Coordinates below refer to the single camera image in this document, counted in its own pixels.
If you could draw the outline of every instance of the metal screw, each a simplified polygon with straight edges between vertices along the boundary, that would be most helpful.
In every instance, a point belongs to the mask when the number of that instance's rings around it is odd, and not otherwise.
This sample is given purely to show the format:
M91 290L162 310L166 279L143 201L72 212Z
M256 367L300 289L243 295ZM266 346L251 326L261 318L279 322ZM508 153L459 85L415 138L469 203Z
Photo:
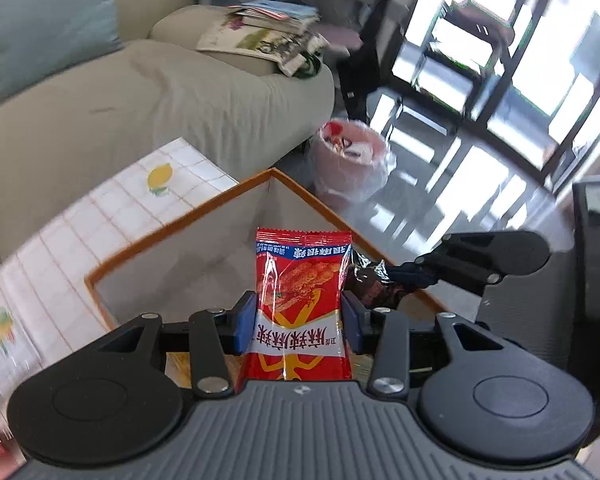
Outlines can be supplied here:
M198 388L206 394L219 394L229 388L229 383L222 377L203 377L198 381Z
M380 377L374 381L374 388L383 394L397 394L404 390L404 383L395 377Z

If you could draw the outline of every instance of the sofa seat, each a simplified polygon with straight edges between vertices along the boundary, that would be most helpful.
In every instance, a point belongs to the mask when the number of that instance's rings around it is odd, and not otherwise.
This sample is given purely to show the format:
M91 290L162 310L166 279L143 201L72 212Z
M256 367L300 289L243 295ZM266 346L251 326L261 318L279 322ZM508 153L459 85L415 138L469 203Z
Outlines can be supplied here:
M170 140L241 180L307 139L332 106L329 70L257 76L154 40L53 76L0 105L0 258Z

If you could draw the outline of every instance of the lemon print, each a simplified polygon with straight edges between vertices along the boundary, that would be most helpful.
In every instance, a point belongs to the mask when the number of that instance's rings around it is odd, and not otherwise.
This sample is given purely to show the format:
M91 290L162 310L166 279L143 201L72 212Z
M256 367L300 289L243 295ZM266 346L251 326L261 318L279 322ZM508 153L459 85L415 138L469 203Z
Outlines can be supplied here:
M167 182L173 175L173 168L171 164L163 164L154 168L149 176L146 178L149 190L154 195L160 195L167 189Z

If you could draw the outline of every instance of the sofa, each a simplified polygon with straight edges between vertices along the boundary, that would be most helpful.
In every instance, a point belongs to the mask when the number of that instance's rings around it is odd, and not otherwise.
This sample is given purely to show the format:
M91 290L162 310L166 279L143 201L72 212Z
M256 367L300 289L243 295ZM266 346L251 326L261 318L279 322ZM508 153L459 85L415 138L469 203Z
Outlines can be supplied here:
M224 9L190 0L115 0L124 49L0 103L0 262L124 167L183 137L242 180L328 120L327 67L301 80L272 62L202 54Z

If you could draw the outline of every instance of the red snack wrapper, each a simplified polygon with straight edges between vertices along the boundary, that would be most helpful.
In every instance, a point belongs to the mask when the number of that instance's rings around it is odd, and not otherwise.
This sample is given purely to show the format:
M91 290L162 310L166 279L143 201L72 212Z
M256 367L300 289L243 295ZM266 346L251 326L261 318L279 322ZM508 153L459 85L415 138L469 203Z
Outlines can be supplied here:
M238 384L351 378L340 321L350 253L350 233L258 229L258 311Z

